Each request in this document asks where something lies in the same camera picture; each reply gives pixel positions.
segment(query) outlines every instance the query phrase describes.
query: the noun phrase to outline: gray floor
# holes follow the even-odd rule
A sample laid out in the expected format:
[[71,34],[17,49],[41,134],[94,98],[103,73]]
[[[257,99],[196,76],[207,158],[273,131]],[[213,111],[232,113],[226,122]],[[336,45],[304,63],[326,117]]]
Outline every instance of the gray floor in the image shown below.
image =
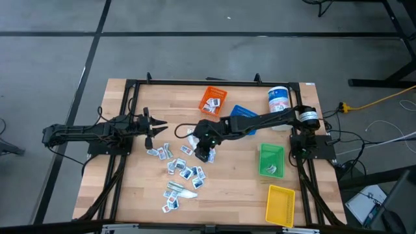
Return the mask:
[[[2,0],[0,31],[94,31],[104,1],[42,2]],[[414,30],[404,11],[391,2],[406,32]],[[393,31],[382,5],[334,3],[317,18],[317,7],[300,0],[150,1],[114,0],[104,31]],[[91,38],[0,38],[0,117],[2,135],[26,148],[23,157],[0,158],[0,226],[28,224],[44,182],[51,153],[40,143],[42,128],[65,121],[79,82]],[[351,88],[347,80],[383,79],[410,57],[398,40],[322,38],[102,38],[79,106],[76,124],[97,118],[108,78],[204,79],[207,76],[249,81],[260,73],[264,81],[314,82],[323,110],[338,102],[360,106],[398,92],[396,89]],[[408,79],[415,79],[415,74]],[[343,130],[368,140],[399,137],[415,129],[416,112],[398,101],[416,102],[408,92],[377,106],[342,114]],[[335,119],[330,122],[335,127]],[[416,150],[416,144],[410,143]],[[359,146],[338,144],[342,152]],[[71,143],[66,155],[85,160],[87,145]],[[339,157],[344,162],[356,153]],[[404,143],[365,150],[368,173],[416,163]],[[72,217],[81,167],[64,160],[46,222]]]

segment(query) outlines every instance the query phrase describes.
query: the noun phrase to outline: white container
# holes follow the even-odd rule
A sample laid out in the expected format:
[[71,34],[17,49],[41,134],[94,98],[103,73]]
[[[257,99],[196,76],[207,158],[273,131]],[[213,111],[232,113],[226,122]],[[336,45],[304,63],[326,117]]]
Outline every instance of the white container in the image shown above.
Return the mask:
[[[270,112],[283,111],[286,108],[290,108],[291,104],[289,103],[289,91],[286,87],[276,86],[271,88],[268,91],[268,106]],[[272,127],[275,131],[287,131],[292,129],[290,125],[280,125]]]

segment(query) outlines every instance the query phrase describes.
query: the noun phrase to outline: blue box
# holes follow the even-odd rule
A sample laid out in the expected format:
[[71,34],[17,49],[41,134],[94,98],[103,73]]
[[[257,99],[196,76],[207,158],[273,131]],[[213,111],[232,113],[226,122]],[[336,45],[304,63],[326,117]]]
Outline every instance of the blue box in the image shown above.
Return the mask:
[[[242,107],[240,105],[235,105],[234,109],[231,111],[230,116],[254,117],[254,116],[258,116],[258,114],[254,113],[254,112],[252,112],[248,109],[245,109],[244,107]],[[254,135],[256,131],[257,130],[250,131],[248,133],[248,135]]]

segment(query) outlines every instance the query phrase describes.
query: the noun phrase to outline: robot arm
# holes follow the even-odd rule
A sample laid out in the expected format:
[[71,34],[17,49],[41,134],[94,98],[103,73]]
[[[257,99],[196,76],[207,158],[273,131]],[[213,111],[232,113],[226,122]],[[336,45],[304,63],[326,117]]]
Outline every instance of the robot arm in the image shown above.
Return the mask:
[[162,125],[166,122],[149,116],[147,107],[143,109],[143,113],[137,116],[136,121],[133,121],[130,115],[120,115],[107,122],[91,126],[54,124],[43,130],[42,143],[51,148],[66,142],[85,141],[99,142],[108,148],[122,148],[126,138],[147,135],[145,146],[150,150],[153,147],[151,137],[168,127],[152,128],[154,125]]
[[[299,120],[296,117],[296,111],[300,114]],[[200,120],[193,133],[200,140],[196,146],[195,155],[206,162],[210,149],[216,145],[221,145],[223,140],[237,140],[245,137],[252,130],[285,124],[300,130],[301,137],[298,138],[298,150],[316,145],[316,142],[314,142],[315,131],[320,127],[316,109],[308,106],[297,106],[251,118],[226,116],[222,117],[219,122]]]

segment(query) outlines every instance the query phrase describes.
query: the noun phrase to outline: wooden table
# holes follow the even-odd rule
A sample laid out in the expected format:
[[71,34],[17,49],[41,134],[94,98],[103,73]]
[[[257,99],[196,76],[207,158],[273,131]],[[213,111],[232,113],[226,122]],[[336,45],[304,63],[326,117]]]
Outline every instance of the wooden table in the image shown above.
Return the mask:
[[[118,115],[124,85],[125,79],[109,79],[102,103],[104,117]],[[269,113],[268,87],[220,86],[219,88],[228,91],[221,116],[228,116],[236,104],[258,114]],[[203,163],[194,155],[188,156],[179,150],[182,145],[189,146],[189,143],[186,139],[174,136],[174,129],[178,124],[198,123],[203,118],[213,119],[198,110],[205,89],[206,86],[200,85],[140,85],[136,113],[142,113],[143,107],[148,107],[154,118],[167,121],[169,126],[153,140],[154,148],[169,142],[174,158],[180,157],[186,160],[187,166],[202,166],[207,178],[204,186],[196,191],[197,198],[180,198],[179,209],[164,214],[161,207],[166,204],[163,192],[167,190],[168,181],[181,183],[185,188],[193,191],[192,181],[185,181],[178,172],[175,175],[168,175],[166,167],[168,161],[160,161],[158,157],[148,155],[144,147],[144,136],[138,136],[134,139],[133,150],[127,158],[116,221],[271,225],[265,221],[268,186],[277,185],[296,191],[294,224],[305,225],[298,171],[289,164],[287,156],[290,150],[290,131],[276,132],[271,129],[261,129],[254,136],[224,141],[221,146],[215,148],[214,164]],[[304,105],[316,107],[319,116],[322,117],[315,85],[300,83],[300,90]],[[186,131],[186,127],[179,128],[178,135],[185,135]],[[317,134],[326,134],[323,123]],[[259,175],[257,147],[260,143],[285,147],[284,179]],[[73,213],[74,218],[83,215],[102,191],[108,161],[108,155],[99,155],[86,166]],[[334,169],[325,160],[314,160],[314,162],[322,198],[338,219],[346,222]],[[107,200],[105,217],[109,216],[111,201],[112,194]],[[310,195],[309,204],[313,221],[317,223],[315,203]]]

